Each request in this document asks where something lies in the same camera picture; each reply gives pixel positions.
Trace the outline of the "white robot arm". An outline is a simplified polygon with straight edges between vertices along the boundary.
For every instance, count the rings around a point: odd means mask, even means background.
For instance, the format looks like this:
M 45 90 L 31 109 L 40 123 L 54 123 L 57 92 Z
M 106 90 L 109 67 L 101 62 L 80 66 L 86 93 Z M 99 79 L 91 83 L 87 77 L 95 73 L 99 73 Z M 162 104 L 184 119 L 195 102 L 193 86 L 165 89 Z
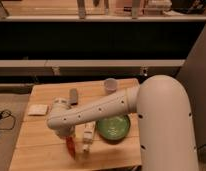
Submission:
M 167 75 L 154 75 L 139 86 L 73 109 L 57 98 L 47 126 L 69 136 L 78 124 L 130 113 L 139 117 L 142 171 L 199 171 L 189 97 L 183 85 Z

